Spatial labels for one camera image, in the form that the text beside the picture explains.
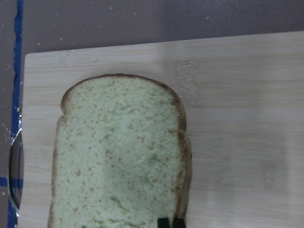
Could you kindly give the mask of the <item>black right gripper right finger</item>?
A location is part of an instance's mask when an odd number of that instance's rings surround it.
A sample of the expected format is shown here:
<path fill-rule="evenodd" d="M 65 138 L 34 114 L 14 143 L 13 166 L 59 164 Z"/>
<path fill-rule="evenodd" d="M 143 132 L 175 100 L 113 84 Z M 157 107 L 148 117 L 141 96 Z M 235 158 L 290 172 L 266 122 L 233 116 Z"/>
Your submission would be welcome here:
<path fill-rule="evenodd" d="M 173 219 L 172 227 L 173 228 L 186 228 L 185 220 L 183 218 L 175 217 Z"/>

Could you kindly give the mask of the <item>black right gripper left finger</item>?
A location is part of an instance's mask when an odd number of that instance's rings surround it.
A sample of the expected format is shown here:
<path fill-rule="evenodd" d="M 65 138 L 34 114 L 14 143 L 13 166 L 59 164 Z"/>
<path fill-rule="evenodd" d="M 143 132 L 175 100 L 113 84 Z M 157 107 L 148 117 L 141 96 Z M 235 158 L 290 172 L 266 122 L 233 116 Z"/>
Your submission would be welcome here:
<path fill-rule="evenodd" d="M 170 221 L 168 218 L 158 218 L 157 228 L 170 228 Z"/>

